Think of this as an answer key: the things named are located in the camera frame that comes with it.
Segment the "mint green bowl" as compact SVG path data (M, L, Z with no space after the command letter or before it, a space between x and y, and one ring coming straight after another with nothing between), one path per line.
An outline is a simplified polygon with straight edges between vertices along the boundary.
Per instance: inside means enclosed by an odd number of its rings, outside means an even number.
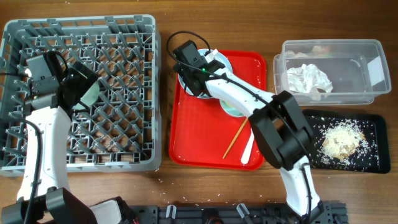
M74 110L83 110L85 106L90 107L93 103L95 103L100 94L100 86L98 82L95 82L88 91L81 97L81 103L77 103L73 109Z

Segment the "small light blue bowl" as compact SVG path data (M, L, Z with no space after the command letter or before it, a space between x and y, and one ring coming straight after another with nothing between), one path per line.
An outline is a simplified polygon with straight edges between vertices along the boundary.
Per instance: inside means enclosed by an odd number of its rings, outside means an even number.
M244 117L244 115L239 110L237 110L236 108L233 108L227 102L220 100L220 105L221 105L221 108L224 110L224 112L227 113L228 115L235 117L235 118Z

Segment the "wooden chopstick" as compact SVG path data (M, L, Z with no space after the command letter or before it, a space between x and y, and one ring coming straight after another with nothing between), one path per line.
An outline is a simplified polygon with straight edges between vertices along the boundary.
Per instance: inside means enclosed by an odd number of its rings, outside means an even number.
M241 131L243 130L243 128L245 127L246 123L248 121L248 118L245 118L245 120L243 121L243 123L240 125L239 129L237 130L236 134L234 135L233 139L231 140L227 150L224 152L222 159L225 159L225 157L228 155L229 151L231 150L232 146L234 145L235 141L237 140L237 138L239 137Z

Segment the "white napkin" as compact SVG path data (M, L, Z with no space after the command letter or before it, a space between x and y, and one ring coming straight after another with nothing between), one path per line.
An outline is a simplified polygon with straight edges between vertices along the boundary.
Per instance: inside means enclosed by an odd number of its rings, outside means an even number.
M315 101L320 101L320 93L331 93L332 82L326 73L315 64L303 64L301 67L287 70L289 90L295 93L308 93Z

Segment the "rice and food scraps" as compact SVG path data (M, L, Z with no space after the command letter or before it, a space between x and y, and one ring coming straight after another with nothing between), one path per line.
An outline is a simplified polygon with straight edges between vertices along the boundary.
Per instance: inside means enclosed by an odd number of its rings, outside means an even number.
M320 118L313 126L316 135L312 166L317 169L370 171L379 167L376 127L371 121Z

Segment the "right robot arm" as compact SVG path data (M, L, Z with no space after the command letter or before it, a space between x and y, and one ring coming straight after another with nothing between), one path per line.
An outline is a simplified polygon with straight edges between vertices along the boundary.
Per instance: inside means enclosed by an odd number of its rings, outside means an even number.
M247 117L261 154L281 174L287 205L297 218L314 221L321 200L310 170L308 151L313 132L294 96L287 91L274 94L260 90L217 60L200 57L198 63L178 61L174 71L194 96L205 93L223 100Z

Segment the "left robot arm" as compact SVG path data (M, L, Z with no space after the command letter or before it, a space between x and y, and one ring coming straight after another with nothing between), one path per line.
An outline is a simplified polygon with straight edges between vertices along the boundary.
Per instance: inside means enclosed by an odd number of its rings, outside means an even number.
M97 75L81 62L63 68L45 56L28 63L32 94L24 102L27 125L27 162L17 202L1 211L3 223L37 223L49 212L53 223L138 223L134 211L121 197L89 207L68 189L66 146L77 106L98 90Z

